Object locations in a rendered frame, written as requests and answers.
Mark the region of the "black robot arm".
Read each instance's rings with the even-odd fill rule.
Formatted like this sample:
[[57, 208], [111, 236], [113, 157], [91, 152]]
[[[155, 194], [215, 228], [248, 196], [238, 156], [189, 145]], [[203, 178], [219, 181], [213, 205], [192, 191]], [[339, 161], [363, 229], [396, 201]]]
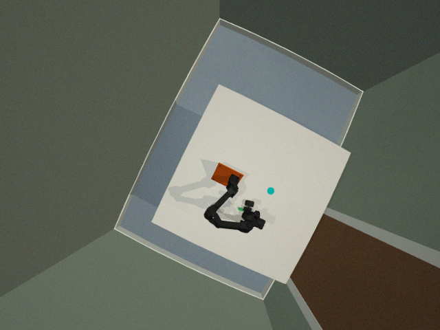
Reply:
[[243, 219], [244, 222], [231, 222], [231, 221], [222, 221], [217, 213], [217, 210], [231, 197], [235, 196], [238, 192], [239, 187], [237, 186], [239, 182], [239, 178], [236, 175], [231, 174], [227, 188], [227, 193], [218, 200], [218, 202], [210, 207], [207, 207], [206, 211], [204, 212], [204, 218], [207, 219], [212, 225], [214, 225], [216, 228], [226, 228], [226, 229], [233, 229], [238, 230], [243, 233], [250, 232], [253, 227], [257, 227], [260, 230], [263, 229], [263, 226], [265, 224], [265, 220], [260, 218], [260, 212], [255, 210], [255, 212], [252, 212], [253, 215], [250, 212], [247, 212], [244, 214]]

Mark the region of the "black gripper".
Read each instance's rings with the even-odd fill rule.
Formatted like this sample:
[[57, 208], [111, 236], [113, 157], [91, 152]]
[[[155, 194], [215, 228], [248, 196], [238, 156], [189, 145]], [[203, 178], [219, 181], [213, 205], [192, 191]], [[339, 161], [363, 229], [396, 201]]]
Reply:
[[[253, 205], [254, 205], [254, 202], [253, 201], [248, 201], [248, 200], [246, 200], [245, 201], [245, 205], [246, 206], [244, 206], [244, 212], [243, 212], [243, 214], [242, 214], [242, 218], [243, 218], [243, 216], [244, 216], [244, 214], [246, 214], [247, 212], [250, 212], [251, 213], [251, 210], [252, 210], [252, 208], [251, 207], [253, 207]], [[253, 215], [253, 213], [251, 213], [252, 215]]]

